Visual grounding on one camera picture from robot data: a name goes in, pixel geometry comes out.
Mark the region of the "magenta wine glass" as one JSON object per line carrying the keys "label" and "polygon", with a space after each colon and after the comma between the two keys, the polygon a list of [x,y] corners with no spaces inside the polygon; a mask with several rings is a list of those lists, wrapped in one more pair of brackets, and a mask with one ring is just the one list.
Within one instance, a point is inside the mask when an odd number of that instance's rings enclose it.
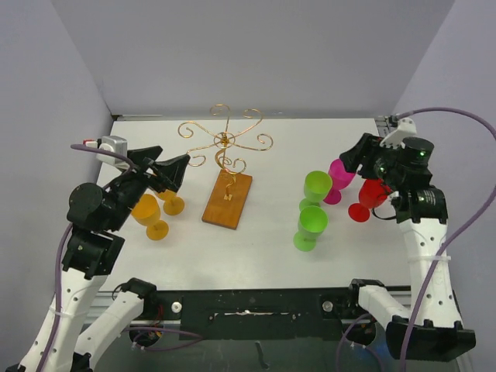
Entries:
{"label": "magenta wine glass", "polygon": [[336,205],[342,199],[341,191],[351,184],[355,174],[347,172],[340,159],[330,164],[328,174],[332,179],[332,187],[323,201],[328,205]]}

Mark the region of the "green wine glass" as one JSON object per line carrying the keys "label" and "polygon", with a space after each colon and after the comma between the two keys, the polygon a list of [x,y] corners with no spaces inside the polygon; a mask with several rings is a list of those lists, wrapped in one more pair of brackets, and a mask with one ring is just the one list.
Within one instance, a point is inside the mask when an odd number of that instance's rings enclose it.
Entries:
{"label": "green wine glass", "polygon": [[328,173],[314,170],[305,177],[304,198],[299,202],[299,211],[309,206],[319,207],[332,188],[332,178]]}
{"label": "green wine glass", "polygon": [[303,208],[298,217],[298,231],[293,238],[294,246],[303,252],[313,250],[328,223],[329,218],[322,208],[315,205]]}

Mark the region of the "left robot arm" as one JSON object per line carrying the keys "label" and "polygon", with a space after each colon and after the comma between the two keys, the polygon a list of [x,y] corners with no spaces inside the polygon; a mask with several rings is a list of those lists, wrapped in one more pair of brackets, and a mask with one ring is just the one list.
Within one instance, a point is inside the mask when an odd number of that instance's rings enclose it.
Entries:
{"label": "left robot arm", "polygon": [[116,235],[147,190],[179,191],[190,157],[160,161],[160,146],[127,154],[73,144],[71,149],[119,161],[107,185],[78,185],[69,197],[68,227],[57,249],[55,291],[28,353],[10,371],[92,371],[102,354],[138,316],[157,311],[156,286],[131,278],[117,299],[87,328],[91,305],[112,272],[125,240]]}

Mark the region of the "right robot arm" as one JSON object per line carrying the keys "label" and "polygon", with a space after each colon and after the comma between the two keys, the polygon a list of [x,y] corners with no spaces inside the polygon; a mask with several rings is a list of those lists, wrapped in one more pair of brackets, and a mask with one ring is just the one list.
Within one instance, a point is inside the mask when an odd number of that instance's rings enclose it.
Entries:
{"label": "right robot arm", "polygon": [[410,270],[412,306],[406,308],[378,281],[351,283],[345,297],[353,316],[371,314],[386,332],[390,355],[399,360],[449,362],[476,345],[465,329],[450,282],[446,240],[448,214],[443,192],[431,184],[428,169],[434,146],[409,136],[397,145],[365,133],[339,158],[350,173],[380,181],[392,192],[391,205],[403,233]]}

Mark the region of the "green wine glass front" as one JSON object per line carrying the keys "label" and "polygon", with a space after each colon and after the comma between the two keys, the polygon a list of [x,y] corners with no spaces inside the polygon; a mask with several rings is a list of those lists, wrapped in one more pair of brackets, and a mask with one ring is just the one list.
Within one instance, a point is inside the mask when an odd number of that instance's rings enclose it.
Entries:
{"label": "green wine glass front", "polygon": [[322,208],[315,205],[303,208],[298,217],[298,231],[293,238],[294,246],[303,252],[313,250],[328,223],[329,218]]}

